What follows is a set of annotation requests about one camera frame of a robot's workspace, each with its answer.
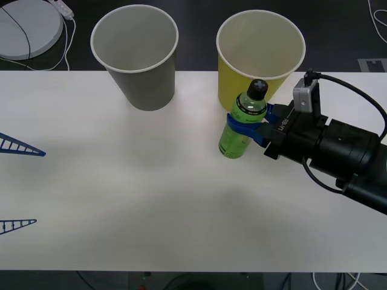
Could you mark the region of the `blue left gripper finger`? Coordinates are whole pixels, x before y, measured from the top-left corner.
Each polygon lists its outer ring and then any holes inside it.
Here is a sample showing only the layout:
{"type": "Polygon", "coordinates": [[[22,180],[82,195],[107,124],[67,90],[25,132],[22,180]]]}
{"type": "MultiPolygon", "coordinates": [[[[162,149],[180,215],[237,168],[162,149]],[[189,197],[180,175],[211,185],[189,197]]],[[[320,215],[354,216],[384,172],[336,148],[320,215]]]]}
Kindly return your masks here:
{"type": "Polygon", "coordinates": [[[46,155],[44,151],[3,133],[1,133],[1,153],[31,156],[46,155]]]}
{"type": "Polygon", "coordinates": [[[0,220],[1,232],[0,235],[10,233],[12,231],[35,224],[36,219],[17,219],[17,220],[0,220]]]}

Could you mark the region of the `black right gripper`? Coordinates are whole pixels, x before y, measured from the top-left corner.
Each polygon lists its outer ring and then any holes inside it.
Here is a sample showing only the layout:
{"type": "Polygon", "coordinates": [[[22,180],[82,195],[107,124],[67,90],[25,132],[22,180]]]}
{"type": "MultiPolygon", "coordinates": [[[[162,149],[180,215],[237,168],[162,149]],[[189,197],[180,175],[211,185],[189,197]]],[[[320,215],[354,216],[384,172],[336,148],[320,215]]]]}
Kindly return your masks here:
{"type": "Polygon", "coordinates": [[[248,136],[274,160],[284,156],[293,161],[312,156],[322,138],[327,116],[298,112],[289,105],[267,103],[264,122],[242,123],[227,114],[227,125],[236,133],[248,136]]]}

